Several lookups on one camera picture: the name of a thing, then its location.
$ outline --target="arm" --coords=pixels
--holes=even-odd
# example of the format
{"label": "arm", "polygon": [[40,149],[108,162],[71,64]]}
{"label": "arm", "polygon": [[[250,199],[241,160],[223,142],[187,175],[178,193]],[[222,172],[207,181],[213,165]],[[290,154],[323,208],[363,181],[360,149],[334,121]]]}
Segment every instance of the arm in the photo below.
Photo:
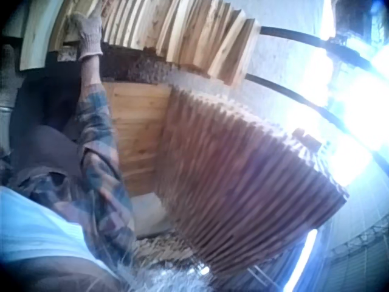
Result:
{"label": "arm", "polygon": [[[98,55],[102,54],[101,18],[100,15],[94,16],[94,13],[89,19],[78,16],[76,20],[81,35],[82,62],[81,96],[77,105],[77,118],[81,126],[78,152],[84,178],[102,202],[103,210],[97,211],[101,213],[97,218],[98,230],[107,240],[126,251],[133,239],[134,220],[131,201],[119,170],[109,105],[100,80]],[[83,21],[88,22],[86,29]]]}

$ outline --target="work glove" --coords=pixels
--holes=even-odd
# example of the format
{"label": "work glove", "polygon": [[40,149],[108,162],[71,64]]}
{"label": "work glove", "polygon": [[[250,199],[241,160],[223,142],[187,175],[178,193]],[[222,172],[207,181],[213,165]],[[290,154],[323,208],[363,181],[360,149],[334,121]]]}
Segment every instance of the work glove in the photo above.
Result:
{"label": "work glove", "polygon": [[87,18],[81,13],[74,13],[71,21],[75,24],[80,35],[80,57],[79,60],[87,56],[103,55],[102,41],[102,2],[96,5],[91,15]]}

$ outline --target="wooden wall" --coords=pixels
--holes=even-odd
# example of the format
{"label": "wooden wall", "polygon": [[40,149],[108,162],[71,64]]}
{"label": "wooden wall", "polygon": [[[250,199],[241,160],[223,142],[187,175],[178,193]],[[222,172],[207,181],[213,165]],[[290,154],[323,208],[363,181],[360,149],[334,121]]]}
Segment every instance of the wooden wall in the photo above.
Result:
{"label": "wooden wall", "polygon": [[104,83],[119,136],[123,179],[130,196],[154,191],[156,151],[171,88],[167,85]]}

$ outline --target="shirt sleeve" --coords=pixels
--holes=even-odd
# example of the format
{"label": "shirt sleeve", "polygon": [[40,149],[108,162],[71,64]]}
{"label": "shirt sleeve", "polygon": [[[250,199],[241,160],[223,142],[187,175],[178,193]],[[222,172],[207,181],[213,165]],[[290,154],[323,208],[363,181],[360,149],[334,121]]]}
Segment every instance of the shirt sleeve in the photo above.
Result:
{"label": "shirt sleeve", "polygon": [[127,248],[127,236],[123,235],[134,232],[133,210],[119,170],[116,135],[103,85],[83,90],[77,118],[81,126],[78,142],[81,170],[104,205],[105,215],[97,223],[98,228],[106,237],[112,237],[109,239],[115,244]]}

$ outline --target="wooden plank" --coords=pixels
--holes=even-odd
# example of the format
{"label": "wooden plank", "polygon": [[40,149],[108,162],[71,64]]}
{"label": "wooden plank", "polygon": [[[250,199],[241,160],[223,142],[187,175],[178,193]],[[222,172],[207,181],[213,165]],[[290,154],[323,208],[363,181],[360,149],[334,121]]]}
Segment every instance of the wooden plank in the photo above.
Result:
{"label": "wooden plank", "polygon": [[191,12],[192,17],[185,33],[180,64],[190,67],[193,66],[199,39],[213,2],[214,0],[205,0],[197,1],[195,3],[196,7],[194,7],[193,12]]}
{"label": "wooden plank", "polygon": [[117,10],[115,11],[115,18],[113,20],[111,33],[109,34],[109,41],[108,41],[109,44],[115,44],[117,42],[117,40],[120,39],[120,37],[121,37],[121,35],[119,35],[118,30],[119,30],[119,25],[120,25],[122,18],[126,17],[126,15],[124,15],[123,13],[125,11],[125,5],[127,4],[127,2],[132,2],[132,0],[119,1],[119,4],[117,6]]}
{"label": "wooden plank", "polygon": [[103,1],[103,7],[102,7],[102,24],[103,28],[105,29],[109,16],[111,15],[111,12],[113,8],[115,7],[115,2],[118,2],[119,0],[104,0]]}
{"label": "wooden plank", "polygon": [[106,26],[105,31],[104,31],[104,38],[103,38],[104,43],[109,42],[109,38],[111,36],[112,28],[114,26],[114,21],[115,21],[116,11],[117,11],[118,6],[119,6],[119,1],[116,1],[113,3],[113,8],[112,8],[111,14],[109,16],[107,26]]}
{"label": "wooden plank", "polygon": [[64,0],[51,33],[49,52],[59,51],[62,48],[65,39],[66,22],[74,8],[75,2],[73,0]]}
{"label": "wooden plank", "polygon": [[210,51],[210,42],[212,28],[217,17],[218,0],[211,0],[209,5],[205,6],[204,25],[201,28],[200,36],[196,45],[192,64],[199,69],[205,68],[208,62]]}
{"label": "wooden plank", "polygon": [[149,8],[151,0],[143,0],[140,3],[140,7],[136,16],[136,23],[134,26],[133,37],[129,42],[129,47],[132,49],[143,50],[145,48],[144,31],[148,25],[148,21],[151,21],[149,17]]}
{"label": "wooden plank", "polygon": [[164,19],[164,24],[162,25],[160,35],[158,38],[157,46],[156,46],[156,51],[157,55],[160,56],[162,53],[162,47],[164,45],[164,42],[166,41],[166,37],[168,37],[168,29],[171,25],[174,13],[177,9],[179,0],[173,0],[170,4],[168,13],[166,14],[166,17]]}
{"label": "wooden plank", "polygon": [[121,44],[123,44],[123,38],[124,38],[123,32],[124,32],[124,29],[127,25],[127,20],[128,20],[129,15],[131,14],[134,2],[135,2],[134,0],[128,0],[126,5],[125,5],[124,11],[123,11],[123,16],[122,16],[122,19],[120,20],[120,24],[119,24],[119,28],[118,28],[117,36],[116,36],[116,41],[115,41],[115,44],[117,46],[120,46]]}
{"label": "wooden plank", "polygon": [[20,70],[43,68],[54,22],[63,0],[35,0],[29,8],[24,33]]}
{"label": "wooden plank", "polygon": [[130,45],[130,41],[133,38],[139,7],[142,5],[143,1],[144,0],[134,0],[134,4],[131,7],[131,11],[128,15],[128,19],[125,26],[125,33],[123,37],[122,46],[124,47],[128,47]]}
{"label": "wooden plank", "polygon": [[296,244],[346,203],[318,158],[237,103],[174,89],[156,194],[216,277]]}
{"label": "wooden plank", "polygon": [[246,20],[219,76],[226,85],[238,86],[246,76],[260,29],[255,19]]}
{"label": "wooden plank", "polygon": [[166,85],[104,83],[118,133],[120,170],[130,195],[154,190],[157,149],[170,98]]}
{"label": "wooden plank", "polygon": [[215,26],[211,35],[211,46],[209,50],[207,65],[203,70],[208,71],[209,66],[211,65],[213,58],[220,48],[222,38],[227,26],[227,19],[230,18],[232,13],[232,8],[230,3],[222,3],[222,6],[218,10],[217,19],[215,21]]}
{"label": "wooden plank", "polygon": [[5,37],[22,38],[26,29],[27,17],[29,14],[29,2],[23,1],[18,8],[10,15],[1,34]]}
{"label": "wooden plank", "polygon": [[242,10],[239,10],[235,14],[236,17],[231,25],[231,28],[229,29],[222,44],[220,45],[220,48],[216,53],[208,70],[209,76],[218,78],[222,65],[225,62],[236,38],[238,37],[244,25],[244,22],[246,20],[246,15],[244,14],[244,12]]}
{"label": "wooden plank", "polygon": [[152,14],[152,21],[148,23],[146,28],[146,44],[148,48],[156,48],[159,35],[164,25],[166,15],[169,11],[171,3],[173,0],[154,0],[154,5],[150,13]]}
{"label": "wooden plank", "polygon": [[171,31],[166,61],[177,61],[193,0],[180,0]]}

